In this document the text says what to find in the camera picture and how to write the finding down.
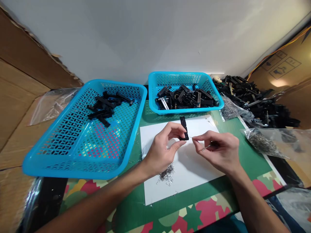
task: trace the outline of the wire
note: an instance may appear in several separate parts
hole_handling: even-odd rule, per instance
[[[271,56],[271,55],[277,53],[278,51],[284,49],[286,46],[288,46],[288,45],[294,43],[294,42],[295,42],[296,40],[298,40],[301,36],[303,36],[310,28],[311,28],[311,26],[308,27],[308,28],[306,28],[305,30],[303,30],[302,33],[301,33],[296,39],[294,39],[293,41],[288,42],[286,45],[283,45],[283,46],[280,47],[278,50],[276,50],[276,51],[274,51],[273,53],[270,53],[269,55],[265,56],[265,57],[261,60],[261,62],[259,62],[258,65],[249,73],[248,78],[247,78],[246,81],[249,80],[249,78],[250,78],[250,76],[252,75],[252,73],[260,66],[260,64],[261,64],[267,57],[269,57],[269,56]]]

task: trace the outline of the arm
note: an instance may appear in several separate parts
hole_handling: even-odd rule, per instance
[[[233,186],[239,207],[249,232],[289,232],[247,176],[239,162],[239,140],[230,133],[219,134],[207,131],[205,134],[192,138],[196,151],[215,168],[225,173]],[[201,151],[204,141],[208,146],[217,141],[220,146]]]
[[[156,135],[140,164],[57,216],[37,232],[95,232],[135,187],[162,173],[173,162],[176,151],[186,142],[175,142],[170,149],[167,149],[167,143],[172,138],[184,138],[184,132],[186,130],[181,124],[169,122]]]

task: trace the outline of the pile of black connectors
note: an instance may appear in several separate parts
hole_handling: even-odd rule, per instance
[[[230,98],[237,106],[249,110],[266,125],[266,128],[299,127],[300,121],[290,118],[289,110],[275,103],[275,98],[266,98],[273,89],[260,91],[254,82],[247,82],[239,76],[226,76],[221,83],[214,84],[223,96]]]
[[[97,118],[106,128],[110,126],[106,118],[112,117],[116,106],[120,106],[123,101],[128,102],[130,106],[135,102],[134,99],[131,100],[119,93],[112,95],[108,94],[107,91],[103,92],[103,96],[96,96],[95,99],[97,102],[93,106],[87,106],[87,109],[93,112],[88,115],[88,118],[90,120]]]
[[[171,86],[165,85],[159,91],[159,98],[156,98],[155,101],[159,103],[160,110],[205,108],[219,105],[219,102],[212,97],[209,91],[196,89],[196,84],[193,84],[192,90],[185,85],[181,85],[175,91],[171,91],[171,88]]]

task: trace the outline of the hand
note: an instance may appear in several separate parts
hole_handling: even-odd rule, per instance
[[[216,133],[207,131],[206,133],[192,137],[196,152],[210,162],[216,169],[226,175],[233,175],[242,168],[239,161],[239,139],[230,133]],[[204,141],[204,146],[208,146],[211,141],[219,143],[219,147],[209,148],[202,151],[203,146],[198,141]]]
[[[169,149],[167,149],[167,143],[172,138],[185,138],[185,132],[186,130],[181,124],[169,122],[155,136],[146,157],[141,162],[141,168],[149,178],[164,172],[173,162],[176,151],[186,141],[175,142]]]

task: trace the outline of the blue plastic basket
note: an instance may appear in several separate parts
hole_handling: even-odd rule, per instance
[[[123,102],[114,109],[108,128],[87,117],[92,112],[86,106],[94,105],[103,91],[135,99],[132,106]],[[128,164],[146,96],[139,84],[89,81],[27,154],[24,173],[102,180],[119,175]]]
[[[177,114],[190,112],[208,112],[212,110],[219,110],[224,107],[224,101],[220,97],[211,77],[205,73],[191,73],[191,72],[153,72],[149,75],[149,106],[150,109],[159,114]],[[156,103],[155,99],[158,97],[158,92],[165,85],[171,85],[171,91],[177,90],[182,84],[192,90],[192,85],[196,84],[196,88],[201,88],[204,91],[209,91],[216,101],[219,102],[218,107],[207,108],[189,108],[189,109],[172,109],[160,110],[160,105]]]

